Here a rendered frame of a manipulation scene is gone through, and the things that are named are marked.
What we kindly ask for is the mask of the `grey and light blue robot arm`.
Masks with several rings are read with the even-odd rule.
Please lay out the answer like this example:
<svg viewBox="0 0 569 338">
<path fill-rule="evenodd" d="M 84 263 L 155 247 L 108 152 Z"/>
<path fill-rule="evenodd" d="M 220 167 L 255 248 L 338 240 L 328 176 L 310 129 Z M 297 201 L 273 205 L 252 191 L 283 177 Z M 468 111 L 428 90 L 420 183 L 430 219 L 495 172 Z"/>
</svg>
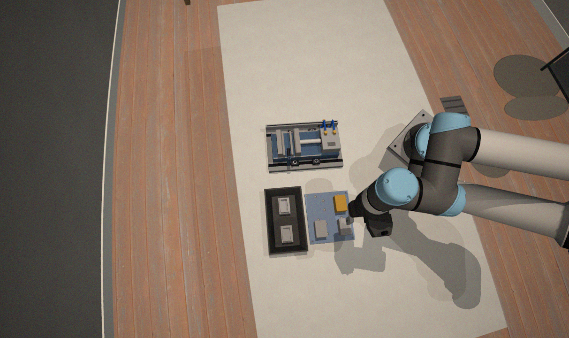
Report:
<svg viewBox="0 0 569 338">
<path fill-rule="evenodd" d="M 458 179 L 463 161 L 569 181 L 569 144 L 474 128 L 470 122 L 464 114 L 438 113 L 432 123 L 411 128 L 403 141 L 408 169 L 382 173 L 368 187 L 369 204 L 382 212 L 450 217 L 463 212 L 549 236 L 569 254 L 569 201 Z"/>
</svg>

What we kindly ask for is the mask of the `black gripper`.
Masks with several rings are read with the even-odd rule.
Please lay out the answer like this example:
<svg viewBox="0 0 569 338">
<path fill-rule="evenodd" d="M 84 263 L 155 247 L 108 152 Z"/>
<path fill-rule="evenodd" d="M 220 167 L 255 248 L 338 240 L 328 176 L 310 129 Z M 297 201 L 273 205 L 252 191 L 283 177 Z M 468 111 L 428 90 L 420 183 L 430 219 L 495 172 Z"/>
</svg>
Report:
<svg viewBox="0 0 569 338">
<path fill-rule="evenodd" d="M 355 200 L 348 204 L 347 210 L 349 217 L 346 218 L 346 224 L 352 224 L 354 217 L 364 217 L 364 222 L 372 238 L 391 235 L 393 224 L 389 210 L 381 212 L 373 209 L 367 199 L 367 190 L 368 187 L 358 194 Z"/>
</svg>

